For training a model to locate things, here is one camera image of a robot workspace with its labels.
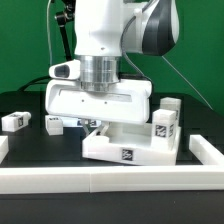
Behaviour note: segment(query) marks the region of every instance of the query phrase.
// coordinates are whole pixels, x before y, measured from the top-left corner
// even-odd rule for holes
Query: white block
[[[46,115],[45,127],[49,135],[63,135],[63,122],[60,117]]]
[[[190,135],[189,149],[204,165],[224,165],[224,156],[201,135]]]
[[[181,100],[165,97],[160,100],[160,109],[176,111],[176,123],[179,125]]]
[[[102,167],[90,180],[90,192],[221,189],[223,166]]]
[[[0,194],[89,192],[90,168],[2,168]]]
[[[0,163],[9,151],[8,136],[0,136]]]
[[[29,112],[14,112],[2,117],[2,131],[15,132],[27,126],[30,118]]]
[[[159,109],[153,112],[151,147],[171,150],[176,134],[176,112]]]

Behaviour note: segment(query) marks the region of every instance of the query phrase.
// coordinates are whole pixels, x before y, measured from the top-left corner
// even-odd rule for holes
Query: green wall
[[[46,33],[48,0],[1,0],[0,2],[0,92],[17,90],[31,79],[48,74]],[[192,82],[215,111],[224,115],[224,1],[176,0],[180,38],[165,57]],[[54,63],[63,62],[64,52],[54,14],[61,1],[51,6]],[[72,24],[67,27],[72,39]],[[162,58],[130,55],[160,92],[195,92]],[[123,71],[132,69],[122,62]]]

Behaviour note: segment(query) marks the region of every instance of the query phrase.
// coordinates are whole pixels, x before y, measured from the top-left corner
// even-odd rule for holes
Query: white platform
[[[83,140],[83,157],[132,165],[174,166],[181,128],[176,130],[173,147],[151,147],[151,124],[111,124],[105,136],[97,135],[102,126]]]

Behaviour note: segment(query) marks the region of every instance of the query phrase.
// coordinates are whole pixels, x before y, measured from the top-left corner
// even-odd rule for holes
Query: silver flange
[[[80,81],[85,91],[107,92],[109,84],[118,82],[118,57],[79,56]]]

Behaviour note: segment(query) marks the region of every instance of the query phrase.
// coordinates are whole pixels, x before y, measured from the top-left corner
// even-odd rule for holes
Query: black joint
[[[57,20],[57,23],[59,26],[65,26],[66,24],[66,17],[64,12],[57,12],[55,19]]]

